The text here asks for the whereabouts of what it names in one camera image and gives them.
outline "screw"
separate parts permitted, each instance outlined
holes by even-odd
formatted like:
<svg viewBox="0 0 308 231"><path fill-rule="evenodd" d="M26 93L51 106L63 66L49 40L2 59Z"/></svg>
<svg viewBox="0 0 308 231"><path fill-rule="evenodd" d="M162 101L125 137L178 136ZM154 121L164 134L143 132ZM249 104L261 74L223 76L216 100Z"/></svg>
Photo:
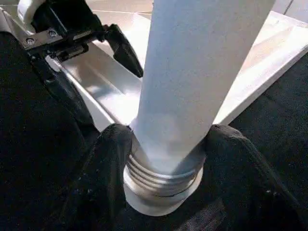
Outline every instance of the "screw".
<svg viewBox="0 0 308 231"><path fill-rule="evenodd" d="M34 41L33 38L27 38L27 39L26 39L26 42L27 42L27 44L30 45L30 46L34 45L34 43L35 43L35 41Z"/></svg>
<svg viewBox="0 0 308 231"><path fill-rule="evenodd" d="M54 30L49 31L48 34L49 34L49 36L52 37L52 38L54 38L54 37L57 36L57 32L55 32Z"/></svg>

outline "black cloth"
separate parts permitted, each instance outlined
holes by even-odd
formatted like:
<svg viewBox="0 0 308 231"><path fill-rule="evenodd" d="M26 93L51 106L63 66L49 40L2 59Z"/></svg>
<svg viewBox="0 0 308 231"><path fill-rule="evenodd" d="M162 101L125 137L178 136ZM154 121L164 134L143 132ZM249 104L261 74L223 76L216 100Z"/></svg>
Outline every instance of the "black cloth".
<svg viewBox="0 0 308 231"><path fill-rule="evenodd" d="M52 220L99 135L89 116L83 123L50 94L29 60L0 33L0 230L38 230Z"/></svg>
<svg viewBox="0 0 308 231"><path fill-rule="evenodd" d="M261 153L239 131L223 125L212 126L203 140L207 159L199 188L171 214L137 212L126 203L123 190L131 140L132 131L117 124L101 134L57 230L305 230L297 200Z"/></svg>
<svg viewBox="0 0 308 231"><path fill-rule="evenodd" d="M127 205L114 230L304 230L296 199L239 131L214 125L204 147L202 182L176 211L150 217Z"/></svg>
<svg viewBox="0 0 308 231"><path fill-rule="evenodd" d="M279 173L308 226L308 53L230 126L240 130Z"/></svg>

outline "metal threads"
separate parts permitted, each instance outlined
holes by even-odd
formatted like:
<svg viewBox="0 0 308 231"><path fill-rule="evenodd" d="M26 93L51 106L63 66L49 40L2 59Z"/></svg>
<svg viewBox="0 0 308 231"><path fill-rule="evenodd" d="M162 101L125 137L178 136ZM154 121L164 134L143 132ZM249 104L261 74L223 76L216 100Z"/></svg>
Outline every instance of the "metal threads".
<svg viewBox="0 0 308 231"><path fill-rule="evenodd" d="M48 34L51 38L54 38L58 35L57 32L55 32L54 30L49 31Z"/></svg>
<svg viewBox="0 0 308 231"><path fill-rule="evenodd" d="M26 42L27 42L28 45L32 46L32 45L34 45L35 40L33 38L27 38Z"/></svg>
<svg viewBox="0 0 308 231"><path fill-rule="evenodd" d="M142 167L133 156L129 156L127 167L131 179L156 196L173 196L186 190L197 175L196 171L177 176L157 174Z"/></svg>

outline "white cylinder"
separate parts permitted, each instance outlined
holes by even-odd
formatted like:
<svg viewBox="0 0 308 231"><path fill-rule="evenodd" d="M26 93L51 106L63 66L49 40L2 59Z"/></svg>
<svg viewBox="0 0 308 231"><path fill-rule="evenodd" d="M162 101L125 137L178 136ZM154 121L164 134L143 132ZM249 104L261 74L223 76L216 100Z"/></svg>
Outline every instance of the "white cylinder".
<svg viewBox="0 0 308 231"><path fill-rule="evenodd" d="M131 124L136 144L124 173L127 201L136 210L170 213L198 187L205 154L195 147L274 2L155 0L139 113ZM169 208L160 210L163 205Z"/></svg>

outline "white tube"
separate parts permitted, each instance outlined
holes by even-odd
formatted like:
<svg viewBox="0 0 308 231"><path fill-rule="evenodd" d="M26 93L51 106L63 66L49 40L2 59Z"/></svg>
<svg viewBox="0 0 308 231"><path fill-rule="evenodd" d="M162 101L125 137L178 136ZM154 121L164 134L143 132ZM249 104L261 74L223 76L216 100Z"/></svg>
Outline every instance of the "white tube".
<svg viewBox="0 0 308 231"><path fill-rule="evenodd" d="M131 125L139 142L133 161L169 178L196 175L204 158L191 151L207 134L274 2L155 0ZM134 200L128 199L133 207Z"/></svg>

